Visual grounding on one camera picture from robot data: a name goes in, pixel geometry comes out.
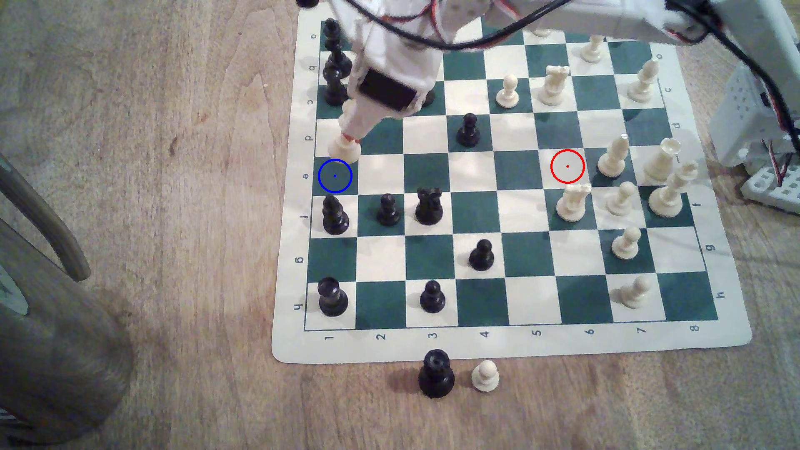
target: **black cable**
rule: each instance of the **black cable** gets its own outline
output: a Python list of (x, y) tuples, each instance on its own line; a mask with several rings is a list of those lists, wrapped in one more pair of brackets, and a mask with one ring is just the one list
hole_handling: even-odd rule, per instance
[(512, 23), (511, 25), (508, 25), (505, 28), (502, 28), (501, 30), (495, 31), (492, 34), (483, 36), (480, 39), (475, 39), (472, 41), (456, 42), (453, 44), (448, 44), (444, 42), (437, 42), (428, 38), (423, 38), (422, 36), (418, 36), (416, 34), (409, 33), (408, 31), (401, 30), (400, 28), (397, 28), (396, 26), (376, 17), (375, 14), (372, 14), (371, 12), (366, 10), (363, 6), (361, 6), (358, 3), (358, 0), (345, 0), (345, 2), (349, 3), (353, 8), (358, 10), (358, 12), (364, 15), (366, 18), (368, 18), (372, 22), (377, 23), (383, 28), (386, 28), (392, 33), (402, 36), (403, 38), (406, 38), (412, 42), (416, 42), (417, 44), (422, 44), (424, 46), (428, 46), (442, 51), (469, 50), (476, 47), (485, 46), (493, 42), (501, 41), (504, 38), (511, 36), (513, 33), (520, 31), (522, 28), (525, 28), (531, 23), (536, 22), (540, 18), (544, 17), (545, 15), (553, 12), (557, 8), (560, 8), (561, 6), (564, 6), (565, 4), (571, 1), (572, 0), (553, 0), (552, 2), (542, 6), (538, 10), (528, 14), (524, 18), (517, 20), (516, 22)]

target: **black chess piece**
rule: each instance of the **black chess piece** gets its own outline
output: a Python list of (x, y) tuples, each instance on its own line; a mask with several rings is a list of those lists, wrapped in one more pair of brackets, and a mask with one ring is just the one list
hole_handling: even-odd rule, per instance
[(431, 350), (422, 361), (419, 371), (419, 388), (431, 399), (446, 396), (453, 390), (455, 374), (450, 368), (450, 357), (438, 348)]
[(442, 220), (444, 210), (442, 209), (442, 190), (439, 188), (429, 189), (420, 187), (417, 189), (419, 204), (414, 211), (414, 215), (422, 225), (435, 225)]
[(378, 221), (381, 225), (391, 227), (400, 221), (400, 212), (394, 204), (394, 195), (381, 195), (381, 209), (378, 210)]
[(339, 200), (333, 195), (326, 195), (322, 201), (322, 227), (329, 235), (340, 235), (350, 226), (350, 217)]
[(317, 283), (319, 310), (328, 317), (341, 315), (347, 309), (347, 294), (339, 287), (339, 282), (327, 276)]
[(464, 124), (455, 134), (456, 142), (464, 147), (475, 147), (481, 140), (481, 132), (476, 128), (478, 117), (472, 113), (464, 115)]
[(425, 291), (419, 296), (419, 306), (431, 314), (445, 307), (445, 295), (438, 282), (431, 280), (425, 283)]
[(492, 243), (488, 239), (478, 241), (478, 246), (470, 253), (470, 267), (476, 271), (486, 271), (494, 264)]

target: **chess piece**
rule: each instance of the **chess piece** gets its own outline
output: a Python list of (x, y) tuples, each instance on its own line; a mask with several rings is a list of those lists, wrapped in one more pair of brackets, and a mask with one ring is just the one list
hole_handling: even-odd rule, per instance
[(555, 204), (558, 217), (567, 222), (577, 222), (586, 213), (586, 197), (592, 191), (589, 184), (567, 184), (564, 194)]
[(653, 85), (658, 76), (658, 60), (653, 58), (636, 75), (638, 81), (632, 82), (628, 86), (628, 97), (639, 103), (647, 103), (653, 98)]
[(630, 141), (628, 135), (620, 135), (606, 148), (606, 153), (598, 160), (598, 170), (601, 174), (616, 178), (625, 170), (625, 157), (628, 155)]
[(666, 179), (666, 185), (650, 194), (647, 204), (650, 210), (661, 217), (671, 218), (678, 215), (683, 208), (681, 194), (686, 192), (686, 185), (698, 177), (698, 164), (695, 161), (683, 163)]
[(480, 392), (492, 392), (499, 383), (498, 367), (492, 361), (481, 361), (472, 371), (472, 385)]
[(625, 181), (617, 188), (616, 195), (610, 195), (606, 201), (606, 209), (613, 215), (623, 217), (633, 209), (631, 198), (638, 192), (636, 185)]
[(564, 101), (564, 83), (570, 75), (568, 66), (547, 66), (545, 84), (539, 89), (539, 101), (548, 106), (558, 106)]
[(675, 138), (664, 138), (661, 148), (645, 163), (645, 175), (655, 181), (664, 182), (672, 173), (675, 157), (681, 152), (681, 143)]
[(510, 74), (506, 75), (502, 80), (502, 89), (498, 91), (494, 101), (506, 109), (517, 106), (517, 103), (519, 103), (519, 94), (516, 91), (517, 83), (517, 77)]
[(641, 230), (636, 227), (628, 227), (621, 236), (617, 236), (611, 241), (611, 252), (619, 259), (633, 259), (639, 253), (638, 241), (641, 238)]

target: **captured chess piece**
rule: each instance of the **captured chess piece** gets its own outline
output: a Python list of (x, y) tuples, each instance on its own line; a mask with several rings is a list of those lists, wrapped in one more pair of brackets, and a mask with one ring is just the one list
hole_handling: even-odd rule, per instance
[(327, 276), (317, 283), (319, 293), (319, 310), (328, 317), (342, 315), (347, 309), (347, 294), (339, 287), (339, 282)]
[(494, 253), (492, 252), (492, 242), (488, 239), (481, 239), (478, 245), (470, 253), (470, 267), (476, 271), (488, 271), (494, 264)]
[(450, 368), (450, 357), (438, 348), (428, 352), (422, 361), (418, 382), (422, 393), (431, 399), (442, 398), (449, 394), (455, 385), (455, 374)]

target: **black pawn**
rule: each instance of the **black pawn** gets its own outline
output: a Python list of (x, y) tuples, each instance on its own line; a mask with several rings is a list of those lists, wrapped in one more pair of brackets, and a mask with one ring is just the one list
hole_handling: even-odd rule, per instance
[(486, 271), (494, 264), (492, 243), (488, 239), (478, 241), (478, 246), (470, 253), (470, 267), (476, 271)]
[(341, 315), (347, 309), (347, 294), (339, 287), (339, 282), (332, 276), (325, 277), (317, 283), (319, 292), (319, 310), (328, 317)]
[(381, 209), (378, 210), (378, 221), (385, 227), (391, 227), (400, 221), (401, 216), (394, 203), (394, 195), (381, 195)]
[(419, 296), (419, 306), (431, 314), (439, 312), (445, 307), (445, 295), (439, 283), (434, 280), (425, 283), (425, 291)]
[(322, 201), (322, 227), (329, 235), (340, 235), (350, 226), (350, 217), (342, 204), (333, 195), (326, 195)]
[(422, 361), (419, 371), (419, 388), (431, 399), (446, 396), (453, 390), (455, 374), (450, 368), (450, 358), (443, 350), (431, 350)]
[(464, 147), (475, 147), (478, 141), (481, 140), (481, 132), (475, 126), (478, 124), (478, 118), (472, 113), (464, 115), (464, 125), (458, 129), (455, 134), (456, 142)]

